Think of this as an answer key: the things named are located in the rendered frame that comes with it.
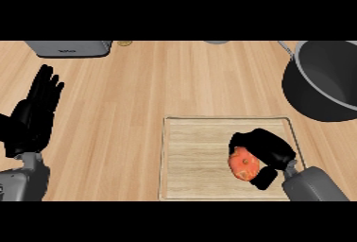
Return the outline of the pale wooden tray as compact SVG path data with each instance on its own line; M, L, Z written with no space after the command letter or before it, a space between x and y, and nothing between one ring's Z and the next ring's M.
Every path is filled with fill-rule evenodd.
M232 174L227 158L234 133L261 128L299 150L291 120L276 117L168 116L162 128L161 201L286 201L283 176L265 190Z

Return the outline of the dark grey pot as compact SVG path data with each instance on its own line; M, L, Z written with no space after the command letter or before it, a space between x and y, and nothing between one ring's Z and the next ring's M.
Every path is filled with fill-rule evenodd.
M295 110L320 122L357 119L357 41L279 41L291 59L282 90Z

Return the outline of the orange squash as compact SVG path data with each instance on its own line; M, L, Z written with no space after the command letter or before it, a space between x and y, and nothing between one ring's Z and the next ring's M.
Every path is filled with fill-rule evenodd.
M234 147L227 163L232 173L239 180L249 182L257 177L260 172L260 160L245 147Z

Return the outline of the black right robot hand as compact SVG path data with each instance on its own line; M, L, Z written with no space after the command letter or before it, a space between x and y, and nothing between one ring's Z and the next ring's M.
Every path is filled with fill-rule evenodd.
M234 147L245 147L246 151L267 165L249 181L260 190L267 190L277 177L277 171L285 171L289 162L295 159L291 145L270 131L255 129L248 133L236 132L233 134L229 143L229 154L233 154Z

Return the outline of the grey appliance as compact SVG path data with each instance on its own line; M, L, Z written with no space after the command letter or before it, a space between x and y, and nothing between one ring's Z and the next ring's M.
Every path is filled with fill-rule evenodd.
M111 53L112 41L26 41L37 55L47 59L99 58Z

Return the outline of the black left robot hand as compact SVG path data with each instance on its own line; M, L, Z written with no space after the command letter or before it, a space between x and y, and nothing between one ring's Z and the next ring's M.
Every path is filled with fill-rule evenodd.
M47 147L62 90L63 83L53 74L53 67L44 64L12 115L0 113L0 142L4 143L7 158L24 152L41 152Z

